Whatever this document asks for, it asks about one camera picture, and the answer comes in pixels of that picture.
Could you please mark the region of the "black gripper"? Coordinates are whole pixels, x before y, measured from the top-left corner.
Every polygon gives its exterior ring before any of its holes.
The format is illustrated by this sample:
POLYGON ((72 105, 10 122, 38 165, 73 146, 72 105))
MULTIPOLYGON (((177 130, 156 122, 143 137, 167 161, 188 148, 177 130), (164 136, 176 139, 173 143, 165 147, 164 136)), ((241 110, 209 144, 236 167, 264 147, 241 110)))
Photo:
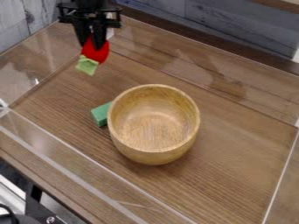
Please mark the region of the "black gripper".
POLYGON ((96 50, 106 42, 108 28, 121 27, 121 8, 108 0, 70 0, 56 4, 58 9, 58 20, 61 23, 72 24, 78 43, 84 46, 89 37, 96 50))

